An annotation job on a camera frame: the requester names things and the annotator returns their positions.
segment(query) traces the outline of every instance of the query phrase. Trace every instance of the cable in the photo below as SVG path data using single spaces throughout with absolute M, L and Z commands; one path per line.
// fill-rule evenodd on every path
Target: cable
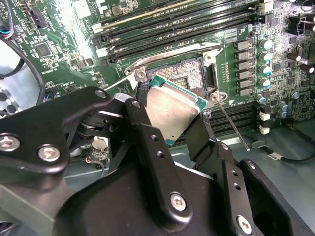
M 39 87 L 39 94 L 36 105 L 42 104 L 45 97 L 45 83 L 41 76 L 41 73 L 37 70 L 37 68 L 33 65 L 33 63 L 28 59 L 27 56 L 15 45 L 15 43 L 11 40 L 5 40 L 0 37 L 0 40 L 5 42 L 23 61 L 24 63 L 30 68 L 31 72 L 36 78 Z
M 18 63 L 17 66 L 15 67 L 15 69 L 12 70 L 10 73 L 7 73 L 7 74 L 5 74 L 5 75 L 1 75 L 1 74 L 0 74 L 0 79 L 7 78 L 7 77 L 10 77 L 10 76 L 12 76 L 12 75 L 15 75 L 16 73 L 18 73 L 18 72 L 22 69 L 23 65 L 24 65 L 24 61 L 23 61 L 23 59 L 21 58 L 20 61 L 19 61 L 19 63 Z
M 105 165 L 103 163 L 101 163 L 100 161 L 92 161 L 91 159 L 89 159 L 88 157 L 84 158 L 84 161 L 88 164 L 98 164 L 102 167 L 102 172 L 100 173 L 100 177 L 99 179 L 103 178 L 103 174 L 105 171 Z

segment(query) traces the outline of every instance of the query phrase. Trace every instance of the small component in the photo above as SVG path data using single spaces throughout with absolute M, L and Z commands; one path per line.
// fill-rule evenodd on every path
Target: small component
M 270 114 L 259 112 L 259 117 L 262 121 L 270 120 Z
M 259 59 L 264 61 L 270 61 L 272 59 L 272 53 L 262 52 L 259 55 Z
M 292 84 L 294 84 L 294 81 L 295 81 L 294 78 L 289 78 L 289 79 L 287 80 L 287 84 L 288 84 L 288 85 L 292 85 Z
M 282 110 L 278 110 L 278 114 L 281 118 L 286 118 L 288 115 L 288 112 L 284 112 Z
M 296 53 L 289 53 L 286 57 L 287 57 L 289 60 L 293 60 L 293 61 L 297 61 L 297 62 L 299 62 L 299 61 L 302 59 L 302 57 L 299 56 L 299 55 L 296 54 Z
M 314 23 L 305 23 L 305 30 L 314 32 L 315 24 Z
M 312 43 L 309 47 L 308 61 L 309 63 L 315 63 L 315 43 Z
M 279 23 L 279 18 L 274 18 L 272 19 L 271 23 L 270 23 L 270 26 L 277 26 Z
M 282 101 L 278 105 L 279 109 L 283 112 L 289 111 L 289 106 L 286 104 L 286 102 Z
M 270 133 L 270 128 L 268 127 L 262 127 L 261 125 L 259 126 L 259 131 L 261 134 L 265 135 L 265 134 L 269 134 Z
M 301 80 L 301 86 L 310 85 L 310 80 Z
M 264 87 L 269 87 L 270 86 L 270 80 L 268 80 L 267 78 L 262 78 L 259 81 L 260 85 L 263 85 Z
M 280 2 L 280 1 L 274 1 L 274 9 L 280 8 L 281 4 L 282 4 L 282 2 Z
M 85 68 L 87 66 L 87 64 L 85 63 L 85 61 L 83 61 L 83 60 L 79 60 L 78 62 L 77 62 L 77 67 L 79 68 L 79 69 L 83 69 L 83 68 Z
M 300 68 L 301 70 L 305 71 L 308 74 L 312 74 L 314 72 L 314 67 L 309 66 L 309 65 L 302 64 Z
M 269 50 L 272 48 L 273 43 L 271 40 L 263 39 L 260 41 L 259 46 L 265 50 Z
M 121 10 L 120 6 L 113 6 L 112 12 L 114 16 L 122 15 L 123 11 Z
M 315 14 L 305 14 L 306 20 L 309 22 L 315 22 Z
M 296 54 L 299 55 L 299 56 L 303 55 L 303 48 L 301 46 L 298 46 L 296 48 Z
M 291 37 L 291 38 L 289 39 L 289 44 L 296 43 L 296 40 L 297 40 L 297 37 L 296 37 L 296 36 Z
M 266 98 L 264 98 L 261 94 L 258 94 L 256 97 L 257 102 L 259 102 L 260 104 L 265 103 L 267 101 Z
M 51 51 L 50 51 L 47 43 L 42 43 L 42 44 L 36 45 L 35 48 L 36 48 L 36 51 L 38 51 L 38 54 L 41 57 L 45 57 L 45 56 L 51 55 Z
M 121 4 L 122 7 L 128 7 L 127 2 L 125 2 L 125 1 L 121 2 L 120 4 Z
M 102 77 L 103 77 L 103 76 L 102 76 L 102 74 L 101 74 L 100 72 L 95 73 L 95 76 L 96 76 L 98 79 L 100 79 L 100 78 L 102 78 Z
M 249 85 L 251 85 L 251 82 L 249 80 L 246 80 L 246 79 L 239 80 L 237 83 L 238 83 L 238 86 L 240 88 L 245 88 L 245 87 L 248 87 Z
M 248 78 L 250 75 L 249 71 L 248 70 L 245 70 L 245 71 L 242 71 L 242 72 L 238 72 L 238 78 L 239 79 L 246 79 Z
M 236 43 L 236 49 L 237 50 L 244 50 L 248 48 L 248 41 L 242 41 Z
M 265 75 L 270 75 L 271 74 L 271 68 L 268 67 L 267 65 L 262 65 L 260 68 L 259 68 L 259 71 Z
M 248 59 L 248 57 L 249 57 L 248 51 L 236 53 L 236 58 L 237 58 L 238 60 L 245 60 L 245 59 Z
M 262 14 L 265 14 L 265 13 L 270 12 L 274 9 L 274 3 L 273 2 L 261 3 L 259 9 L 260 9 Z
M 270 106 L 276 106 L 276 104 L 277 104 L 276 100 L 273 100 L 273 101 L 270 102 Z
M 270 97 L 270 92 L 264 92 L 262 94 L 265 98 L 269 98 Z
M 280 64 L 280 63 L 275 63 L 275 64 L 273 64 L 273 70 L 274 70 L 274 71 L 281 70 L 281 64 Z
M 248 89 L 248 88 L 244 88 L 244 89 L 239 89 L 238 90 L 238 94 L 240 96 L 249 96 L 251 92 L 252 92 L 252 90 Z
M 241 62 L 241 63 L 237 63 L 237 68 L 239 69 L 239 70 L 246 70 L 246 69 L 248 69 L 249 68 L 249 63 L 248 63 L 248 61 L 245 61 L 245 62 Z
M 94 65 L 93 60 L 91 58 L 87 58 L 85 61 L 87 62 L 89 66 Z
M 260 16 L 259 17 L 259 21 L 263 24 L 265 23 L 269 23 L 269 22 L 272 22 L 272 17 L 273 17 L 273 14 L 270 13 L 270 14 L 267 14 L 267 15 L 263 15 L 263 16 Z

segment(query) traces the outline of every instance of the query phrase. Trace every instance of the black cable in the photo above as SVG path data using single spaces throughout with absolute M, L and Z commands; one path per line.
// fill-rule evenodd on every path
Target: black cable
M 36 81 L 38 83 L 39 87 L 39 94 L 36 105 L 39 105 L 43 103 L 44 97 L 45 97 L 45 83 L 41 76 L 41 73 L 37 70 L 37 68 L 33 65 L 33 63 L 28 59 L 27 56 L 24 55 L 24 53 L 18 48 L 18 46 L 15 45 L 15 43 L 11 40 L 5 40 L 2 37 L 0 39 L 5 42 L 23 61 L 24 63 L 29 67 L 31 72 L 36 78 Z
M 12 16 L 12 11 L 9 5 L 9 1 L 8 0 L 3 0 L 3 4 L 6 7 L 6 10 L 8 12 L 8 18 L 9 18 L 9 30 L 10 32 L 14 31 L 14 24 L 13 24 L 13 16 Z
M 1 74 L 0 74 L 0 79 L 7 78 L 7 77 L 10 77 L 10 76 L 12 76 L 12 75 L 15 75 L 16 73 L 18 73 L 18 72 L 22 69 L 23 65 L 24 65 L 24 61 L 23 61 L 23 59 L 21 58 L 20 61 L 19 61 L 19 63 L 18 63 L 17 66 L 15 67 L 15 69 L 12 70 L 10 73 L 7 73 L 7 74 L 5 74 L 5 75 L 1 75 Z

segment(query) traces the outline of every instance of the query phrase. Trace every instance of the screw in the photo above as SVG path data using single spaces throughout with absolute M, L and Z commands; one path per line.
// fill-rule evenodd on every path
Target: screw
M 249 161 L 248 164 L 250 165 L 250 167 L 251 167 L 252 169 L 256 169 L 256 167 L 254 166 L 254 164 L 253 164 L 251 161 Z
M 20 146 L 20 140 L 13 136 L 0 136 L 0 151 L 14 151 Z
M 99 96 L 100 98 L 106 98 L 106 94 L 103 91 L 96 90 L 95 94 Z
M 43 146 L 39 149 L 38 156 L 44 161 L 53 162 L 60 157 L 60 151 L 53 146 Z
M 242 217 L 241 215 L 238 215 L 236 220 L 237 220 L 238 225 L 246 234 L 250 235 L 252 233 L 252 227 L 244 217 Z
M 228 146 L 225 143 L 221 143 L 221 145 L 225 150 L 228 150 Z
M 173 193 L 171 195 L 171 203 L 172 206 L 178 211 L 183 211 L 186 209 L 186 202 L 184 198 L 177 193 Z

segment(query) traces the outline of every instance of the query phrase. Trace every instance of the capacitor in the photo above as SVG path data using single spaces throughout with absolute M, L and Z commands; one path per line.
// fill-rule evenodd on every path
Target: capacitor
M 267 65 L 262 65 L 260 68 L 259 68 L 259 71 L 265 75 L 270 75 L 271 74 L 271 68 L 268 67 Z
M 256 97 L 257 102 L 259 102 L 260 104 L 265 103 L 267 101 L 266 98 L 264 98 L 261 94 L 258 94 Z
M 289 106 L 283 101 L 281 103 L 279 103 L 278 107 L 283 112 L 287 112 L 289 110 Z
M 259 81 L 260 85 L 263 85 L 264 87 L 269 87 L 270 86 L 270 80 L 268 80 L 267 78 L 262 78 Z
M 261 40 L 261 42 L 259 43 L 259 46 L 265 50 L 269 50 L 272 48 L 272 41 L 268 40 L 268 39 L 263 39 Z
M 307 31 L 314 32 L 315 31 L 315 24 L 314 23 L 305 23 L 304 29 Z
M 262 52 L 259 58 L 264 61 L 270 61 L 272 59 L 272 53 Z
M 278 110 L 278 114 L 281 118 L 286 118 L 288 115 L 288 112 L 284 112 L 282 110 Z
M 312 74 L 314 72 L 314 67 L 311 67 L 309 65 L 302 64 L 300 68 L 308 74 Z
M 306 20 L 310 22 L 315 22 L 315 14 L 305 14 Z
M 289 53 L 286 57 L 290 60 L 297 61 L 297 62 L 299 62 L 302 59 L 302 57 L 296 53 Z

